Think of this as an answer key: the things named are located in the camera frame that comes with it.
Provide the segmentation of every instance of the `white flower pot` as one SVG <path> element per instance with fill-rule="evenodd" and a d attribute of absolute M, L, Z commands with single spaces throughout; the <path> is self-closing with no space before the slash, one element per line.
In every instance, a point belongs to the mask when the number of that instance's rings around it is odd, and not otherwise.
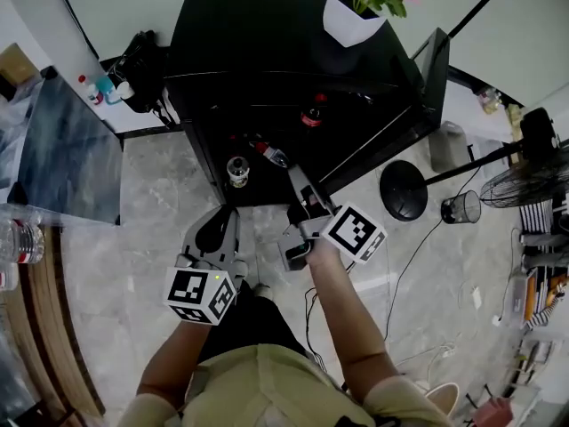
<path fill-rule="evenodd" d="M 372 8 L 376 18 L 364 19 L 340 0 L 326 0 L 324 30 L 344 47 L 362 43 L 380 29 L 387 19 Z"/>

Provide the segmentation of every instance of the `khaki shirt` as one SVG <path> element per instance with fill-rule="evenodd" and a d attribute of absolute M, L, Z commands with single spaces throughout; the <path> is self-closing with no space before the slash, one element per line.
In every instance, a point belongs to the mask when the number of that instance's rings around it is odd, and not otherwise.
<path fill-rule="evenodd" d="M 197 378 L 197 374 L 206 378 Z M 396 417 L 429 427 L 449 427 L 446 416 L 403 376 L 378 383 L 358 405 L 330 377 L 297 352 L 261 344 L 233 350 L 200 365 L 191 400 L 178 416 L 153 394 L 136 397 L 119 427 L 375 425 L 372 416 Z M 201 380 L 196 391 L 194 383 Z"/>

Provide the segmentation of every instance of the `black stand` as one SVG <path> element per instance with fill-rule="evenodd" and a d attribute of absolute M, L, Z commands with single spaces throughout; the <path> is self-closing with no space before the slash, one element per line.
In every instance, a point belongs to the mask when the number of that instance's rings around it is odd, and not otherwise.
<path fill-rule="evenodd" d="M 425 212 L 428 199 L 427 187 L 429 185 L 445 181 L 455 175 L 466 173 L 480 166 L 488 165 L 493 161 L 508 157 L 521 150 L 522 142 L 518 141 L 497 149 L 472 163 L 431 177 L 427 181 L 425 181 L 419 169 L 411 163 L 403 160 L 394 161 L 381 174 L 381 199 L 383 199 L 385 208 L 393 218 L 401 222 L 412 222 Z"/>

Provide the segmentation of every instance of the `electric fan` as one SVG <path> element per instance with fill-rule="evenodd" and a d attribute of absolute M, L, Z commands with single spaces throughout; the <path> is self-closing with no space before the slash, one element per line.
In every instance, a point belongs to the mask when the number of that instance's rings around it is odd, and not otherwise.
<path fill-rule="evenodd" d="M 569 182 L 569 148 L 559 148 L 553 125 L 544 108 L 528 113 L 521 123 L 524 139 L 495 150 L 467 165 L 425 180 L 414 165 L 398 160 L 389 164 L 380 179 L 380 194 L 388 212 L 401 222 L 419 218 L 427 206 L 427 187 L 455 175 L 522 152 L 524 160 L 497 175 L 482 188 L 480 199 L 490 207 L 535 204 Z"/>

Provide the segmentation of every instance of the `red bottle cap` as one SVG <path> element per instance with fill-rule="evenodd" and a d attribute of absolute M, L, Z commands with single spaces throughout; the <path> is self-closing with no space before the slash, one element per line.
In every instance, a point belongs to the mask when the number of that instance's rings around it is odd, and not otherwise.
<path fill-rule="evenodd" d="M 257 150 L 259 153 L 265 153 L 267 149 L 268 149 L 268 144 L 266 142 L 255 143 L 255 150 Z"/>

